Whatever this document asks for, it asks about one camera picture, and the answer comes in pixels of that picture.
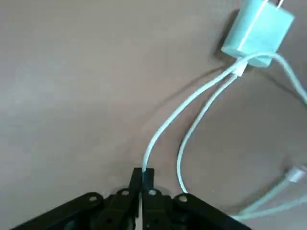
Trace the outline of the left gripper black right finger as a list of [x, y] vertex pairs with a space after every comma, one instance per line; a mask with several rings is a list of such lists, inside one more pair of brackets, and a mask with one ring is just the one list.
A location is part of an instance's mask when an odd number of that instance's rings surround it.
[[142, 173], [142, 227], [144, 230], [249, 230], [224, 212], [192, 194], [173, 198], [154, 188], [154, 169]]

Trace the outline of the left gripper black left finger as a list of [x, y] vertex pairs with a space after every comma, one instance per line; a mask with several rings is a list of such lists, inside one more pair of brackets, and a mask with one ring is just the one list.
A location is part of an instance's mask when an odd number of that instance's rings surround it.
[[15, 227], [17, 230], [133, 230], [139, 216], [142, 170], [126, 188], [104, 198], [89, 192]]

